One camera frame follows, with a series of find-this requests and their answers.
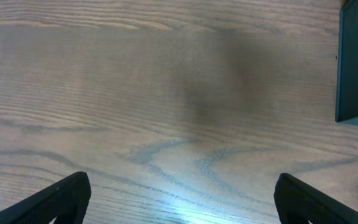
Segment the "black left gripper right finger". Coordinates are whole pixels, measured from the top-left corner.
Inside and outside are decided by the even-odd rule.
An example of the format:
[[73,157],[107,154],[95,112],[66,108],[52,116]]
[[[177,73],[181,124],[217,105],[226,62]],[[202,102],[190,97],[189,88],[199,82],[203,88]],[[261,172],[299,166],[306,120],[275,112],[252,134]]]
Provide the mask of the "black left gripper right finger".
[[300,179],[280,174],[274,201],[281,224],[358,224],[358,212]]

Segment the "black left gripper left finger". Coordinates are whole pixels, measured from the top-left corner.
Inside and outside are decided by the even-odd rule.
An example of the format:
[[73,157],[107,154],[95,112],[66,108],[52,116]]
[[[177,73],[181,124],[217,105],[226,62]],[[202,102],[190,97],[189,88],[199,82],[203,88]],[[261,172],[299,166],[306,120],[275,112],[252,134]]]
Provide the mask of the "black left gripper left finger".
[[0,211],[0,224],[82,224],[90,198],[87,173],[75,172]]

